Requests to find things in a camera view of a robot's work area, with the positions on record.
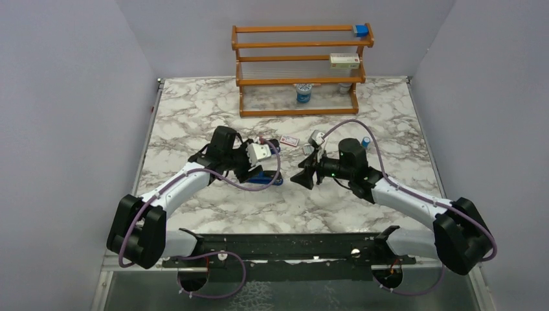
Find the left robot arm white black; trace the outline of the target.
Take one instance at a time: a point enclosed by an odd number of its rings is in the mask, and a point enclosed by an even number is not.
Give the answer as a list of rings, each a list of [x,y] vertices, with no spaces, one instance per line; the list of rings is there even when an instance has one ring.
[[[182,169],[155,189],[125,195],[107,238],[106,247],[128,268],[153,267],[161,258],[179,257],[186,265],[203,260],[200,237],[187,230],[169,230],[168,219],[195,193],[233,172],[240,183],[262,171],[259,161],[271,156],[269,147],[244,140],[234,129],[218,126],[208,144],[191,155]]]

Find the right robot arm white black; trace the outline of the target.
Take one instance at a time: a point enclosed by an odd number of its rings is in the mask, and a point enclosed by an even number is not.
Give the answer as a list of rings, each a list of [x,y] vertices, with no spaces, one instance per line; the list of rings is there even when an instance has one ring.
[[[471,200],[428,196],[398,183],[368,164],[366,150],[357,139],[341,140],[338,153],[337,159],[329,158],[316,146],[290,180],[309,190],[324,178],[345,180],[358,198],[392,208],[430,229],[429,233],[402,228],[387,231],[373,248],[379,262],[417,255],[439,259],[449,270],[466,275],[495,252],[494,238]]]

